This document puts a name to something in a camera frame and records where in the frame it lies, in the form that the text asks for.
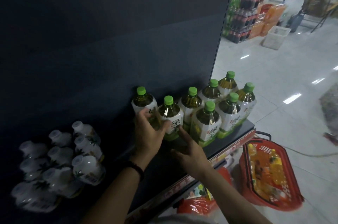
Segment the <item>bracelet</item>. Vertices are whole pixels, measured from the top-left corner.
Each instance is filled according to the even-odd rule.
[[[138,174],[140,175],[140,182],[144,179],[144,171],[141,169],[141,167],[139,167],[137,164],[133,163],[132,161],[125,162],[123,167],[124,168],[130,167],[130,168],[133,168],[135,171],[137,171]]]

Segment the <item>floor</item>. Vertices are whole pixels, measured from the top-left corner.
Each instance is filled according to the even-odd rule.
[[[289,15],[299,10],[299,2],[303,0],[287,0]],[[338,19],[327,20],[312,34],[299,27],[278,51],[262,47],[262,40],[257,37],[234,44],[222,38],[212,78],[221,79],[233,70],[239,88],[246,82],[255,84],[258,103],[248,119],[258,131],[270,133],[274,142],[309,155],[338,152],[323,137],[329,130],[318,100],[338,82]],[[283,102],[296,94],[301,96],[289,104]],[[287,152],[305,198],[303,206],[288,213],[257,208],[274,224],[337,224],[338,156]],[[226,223],[222,216],[217,222]]]

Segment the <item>white crate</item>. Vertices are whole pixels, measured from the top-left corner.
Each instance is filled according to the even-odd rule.
[[[290,33],[290,28],[273,26],[266,36],[263,46],[278,50],[284,41],[284,38]]]

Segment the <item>red shopping basket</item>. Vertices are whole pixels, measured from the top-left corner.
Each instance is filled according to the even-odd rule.
[[[268,136],[270,140],[266,140],[263,138],[253,138],[248,143],[255,145],[257,151],[262,150],[265,151],[267,154],[270,153],[272,149],[274,149],[276,150],[276,153],[279,154],[279,156],[281,157],[281,162],[283,164],[283,170],[287,184],[277,186],[277,188],[283,191],[288,196],[288,199],[280,201],[271,196],[270,200],[268,201],[256,193],[256,191],[254,190],[254,184],[252,182],[251,164],[247,148],[248,143],[243,145],[243,153],[239,160],[242,170],[242,196],[252,204],[268,206],[270,208],[284,212],[289,212],[300,208],[302,206],[304,198],[302,197],[299,190],[297,180],[294,175],[286,150],[282,146],[272,142],[270,134],[259,131],[256,131],[256,134]]]

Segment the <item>basket handle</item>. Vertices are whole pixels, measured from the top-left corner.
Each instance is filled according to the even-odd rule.
[[[256,131],[255,133],[256,133],[256,134],[260,134],[260,135],[267,136],[267,137],[269,137],[269,141],[272,141],[271,134],[268,134],[268,133],[262,132],[262,131]]]

